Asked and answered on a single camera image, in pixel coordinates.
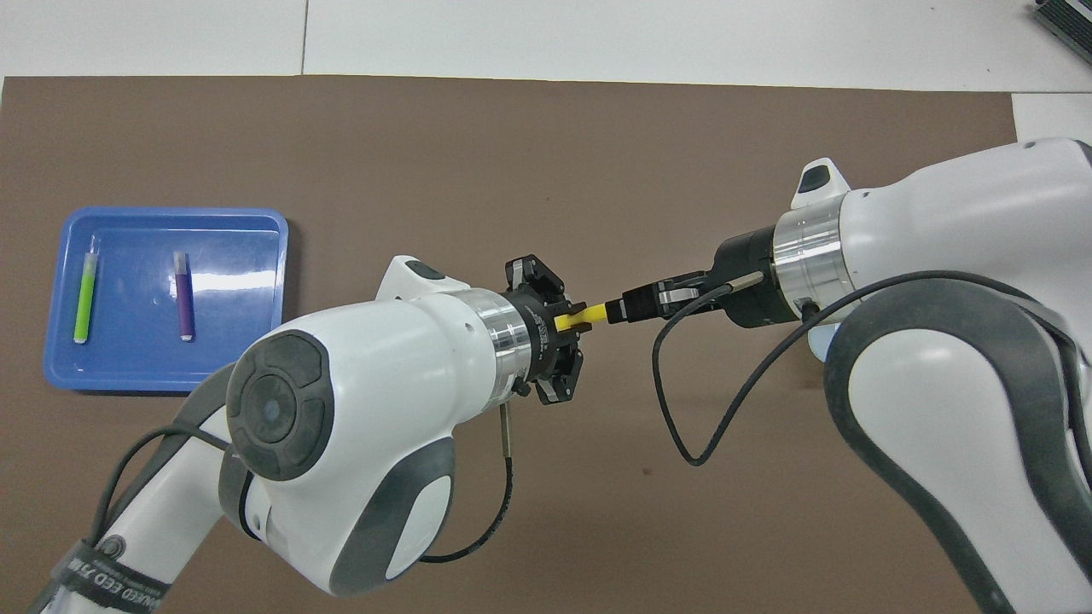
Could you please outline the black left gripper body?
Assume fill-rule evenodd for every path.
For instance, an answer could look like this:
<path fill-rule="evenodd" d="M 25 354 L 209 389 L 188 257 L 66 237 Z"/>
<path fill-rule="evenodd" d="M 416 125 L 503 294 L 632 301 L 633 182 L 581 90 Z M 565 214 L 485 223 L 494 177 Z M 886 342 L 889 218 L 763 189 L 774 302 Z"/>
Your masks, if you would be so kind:
<path fill-rule="evenodd" d="M 526 324 L 529 331 L 531 358 L 524 381 L 533 380 L 554 365 L 557 352 L 567 345 L 578 346 L 578 334 L 573 331 L 562 332 L 558 329 L 555 318 L 572 312 L 572 303 L 567 302 L 534 302 L 527 298 L 508 300 L 515 307 L 518 315 Z"/>

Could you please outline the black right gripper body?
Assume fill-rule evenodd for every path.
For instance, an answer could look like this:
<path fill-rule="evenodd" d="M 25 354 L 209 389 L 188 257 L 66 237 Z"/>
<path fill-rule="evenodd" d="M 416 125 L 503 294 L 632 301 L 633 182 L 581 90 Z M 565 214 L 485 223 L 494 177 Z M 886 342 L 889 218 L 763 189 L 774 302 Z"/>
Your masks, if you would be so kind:
<path fill-rule="evenodd" d="M 720 298 L 715 304 L 734 324 L 752 329 L 783 322 L 783 296 L 773 269 L 775 227 L 750 232 L 723 241 L 712 262 L 712 284 L 762 273 L 760 283 Z"/>

